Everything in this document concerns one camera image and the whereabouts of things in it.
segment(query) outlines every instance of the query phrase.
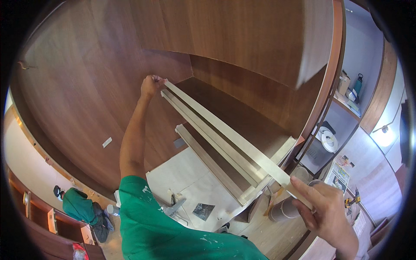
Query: white tape roll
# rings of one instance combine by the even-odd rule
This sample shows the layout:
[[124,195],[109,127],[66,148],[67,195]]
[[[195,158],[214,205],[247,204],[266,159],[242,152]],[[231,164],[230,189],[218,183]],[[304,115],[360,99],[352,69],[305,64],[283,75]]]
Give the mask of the white tape roll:
[[324,131],[322,133],[321,142],[328,152],[335,153],[338,150],[338,141],[329,131]]

